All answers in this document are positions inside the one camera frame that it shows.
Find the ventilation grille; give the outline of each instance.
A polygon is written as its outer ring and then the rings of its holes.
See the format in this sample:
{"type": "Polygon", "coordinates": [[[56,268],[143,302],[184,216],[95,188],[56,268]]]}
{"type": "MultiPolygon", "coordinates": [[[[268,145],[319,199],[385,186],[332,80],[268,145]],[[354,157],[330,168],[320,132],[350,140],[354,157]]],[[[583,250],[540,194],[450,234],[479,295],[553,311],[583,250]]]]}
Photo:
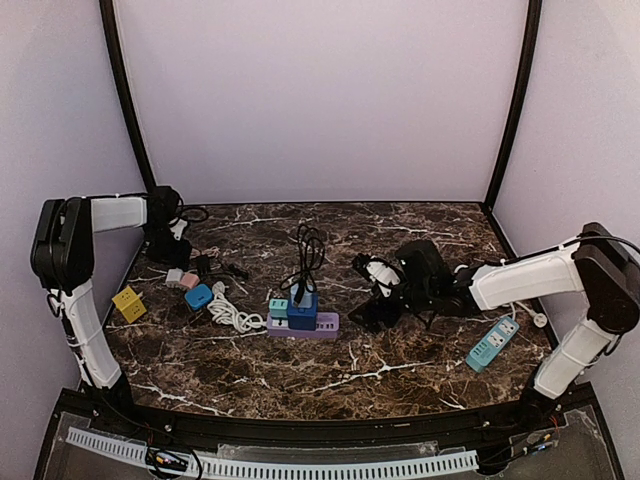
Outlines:
{"type": "MultiPolygon", "coordinates": [[[[109,438],[74,427],[69,428],[67,443],[129,465],[146,468],[144,462],[146,446],[139,443],[109,438]]],[[[243,462],[223,460],[207,453],[198,453],[198,456],[203,468],[202,478],[218,480],[409,480],[468,472],[478,468],[475,450],[397,462],[341,465],[243,462]]],[[[185,475],[196,477],[197,473],[198,466],[191,458],[185,475]]]]}

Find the brown marble surface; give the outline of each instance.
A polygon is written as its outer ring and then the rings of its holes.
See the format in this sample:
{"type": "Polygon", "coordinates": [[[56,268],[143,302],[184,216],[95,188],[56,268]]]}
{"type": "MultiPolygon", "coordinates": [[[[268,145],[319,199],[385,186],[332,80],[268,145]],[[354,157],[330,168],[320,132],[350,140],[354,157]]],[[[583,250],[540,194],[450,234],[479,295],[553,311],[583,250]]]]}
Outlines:
{"type": "Polygon", "coordinates": [[[128,279],[149,312],[127,325],[115,312],[107,338],[139,404],[171,410],[260,419],[365,419],[473,408],[518,398],[549,351],[544,333],[518,309],[521,329],[482,374],[465,363],[470,349],[508,309],[476,318],[437,317],[432,329],[411,316],[377,335],[347,314],[369,297],[351,270],[359,252],[393,260],[403,243],[436,242],[455,267],[501,258],[500,245],[476,204],[325,203],[217,205],[185,235],[196,249],[219,249],[226,263],[247,270],[246,282],[221,274],[227,297],[266,316],[269,298],[297,264],[295,230],[304,221],[327,235],[318,272],[320,310],[340,313],[337,340],[241,336],[192,313],[183,292],[164,286],[166,267],[140,255],[128,279]]]}

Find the purple tray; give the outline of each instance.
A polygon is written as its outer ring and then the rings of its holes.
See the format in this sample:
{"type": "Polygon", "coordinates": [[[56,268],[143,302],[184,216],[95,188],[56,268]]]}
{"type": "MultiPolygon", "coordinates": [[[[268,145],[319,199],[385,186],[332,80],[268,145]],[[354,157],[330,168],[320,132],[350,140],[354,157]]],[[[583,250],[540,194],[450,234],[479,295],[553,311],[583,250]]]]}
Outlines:
{"type": "Polygon", "coordinates": [[[291,330],[287,320],[274,320],[267,316],[267,333],[270,337],[338,338],[340,315],[333,312],[318,312],[315,330],[291,330]]]}

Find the power strip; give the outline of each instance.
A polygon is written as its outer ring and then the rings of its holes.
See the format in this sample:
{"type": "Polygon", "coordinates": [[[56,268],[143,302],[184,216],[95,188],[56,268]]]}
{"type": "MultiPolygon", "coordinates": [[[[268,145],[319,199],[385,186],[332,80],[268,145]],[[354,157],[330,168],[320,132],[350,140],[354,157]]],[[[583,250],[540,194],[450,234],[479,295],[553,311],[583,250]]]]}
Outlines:
{"type": "Polygon", "coordinates": [[[481,373],[502,351],[509,340],[520,330],[520,325],[511,317],[502,317],[467,355],[467,365],[481,373]]]}

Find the yellow block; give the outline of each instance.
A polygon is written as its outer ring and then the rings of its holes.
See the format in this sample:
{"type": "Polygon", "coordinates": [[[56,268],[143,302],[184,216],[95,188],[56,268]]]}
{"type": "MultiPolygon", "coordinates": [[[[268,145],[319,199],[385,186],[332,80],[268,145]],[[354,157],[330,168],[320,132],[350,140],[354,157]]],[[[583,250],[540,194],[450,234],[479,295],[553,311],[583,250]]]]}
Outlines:
{"type": "Polygon", "coordinates": [[[133,291],[131,287],[125,288],[118,295],[113,297],[116,308],[122,312],[127,322],[133,323],[147,312],[144,308],[140,295],[133,291]]]}

